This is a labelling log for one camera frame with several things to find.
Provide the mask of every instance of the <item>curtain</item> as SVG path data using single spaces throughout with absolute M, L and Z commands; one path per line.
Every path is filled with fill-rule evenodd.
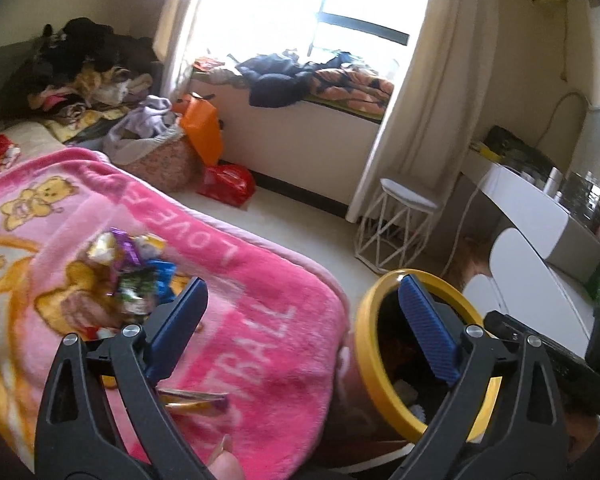
M 189 76 L 190 62 L 186 50 L 194 28 L 200 0 L 165 0 L 154 51 L 164 64 L 160 95 L 173 99 L 184 90 Z
M 379 178 L 415 180 L 446 202 L 482 110 L 499 0 L 428 0 L 406 76 L 392 95 L 347 212 L 356 222 Z

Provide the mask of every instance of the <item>white stool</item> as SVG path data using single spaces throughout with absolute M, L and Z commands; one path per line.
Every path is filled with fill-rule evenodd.
M 356 257 L 379 274 L 391 270 L 384 266 L 398 256 L 395 269 L 416 259 L 427 245 L 442 208 L 442 201 L 422 184 L 403 178 L 399 181 L 380 179 L 380 189 L 362 217 L 354 244 Z M 373 261 L 363 256 L 373 249 Z

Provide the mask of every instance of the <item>red bag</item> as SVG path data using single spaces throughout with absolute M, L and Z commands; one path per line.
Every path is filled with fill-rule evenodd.
M 240 207 L 255 193 L 253 175 L 244 166 L 222 164 L 205 168 L 202 185 L 198 193 Z

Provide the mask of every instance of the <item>window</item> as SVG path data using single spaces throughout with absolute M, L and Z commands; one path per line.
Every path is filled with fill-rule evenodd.
M 381 75 L 406 62 L 426 0 L 201 0 L 194 54 L 256 54 L 296 49 L 327 59 L 336 50 L 360 56 Z

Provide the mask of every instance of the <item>candy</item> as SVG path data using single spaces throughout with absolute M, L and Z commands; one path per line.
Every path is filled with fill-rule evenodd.
M 158 304 L 155 275 L 152 267 L 120 274 L 115 297 L 124 314 L 145 316 L 154 310 Z
M 171 290 L 171 280 L 176 273 L 176 265 L 161 260 L 149 260 L 147 266 L 155 269 L 155 286 L 158 296 L 158 304 L 169 303 L 176 299 Z
M 98 264 L 111 265 L 116 259 L 116 239 L 110 232 L 98 235 L 87 250 L 87 258 Z
M 229 410 L 228 394 L 207 394 L 158 388 L 158 395 L 170 413 L 218 416 Z
M 142 260 L 136 250 L 134 241 L 126 233 L 120 229 L 112 227 L 110 229 L 111 234 L 116 239 L 118 247 L 122 250 L 122 262 L 118 265 L 118 269 L 138 268 L 142 266 Z
M 152 234 L 134 236 L 133 241 L 140 257 L 145 261 L 153 260 L 160 256 L 167 245 L 162 238 Z

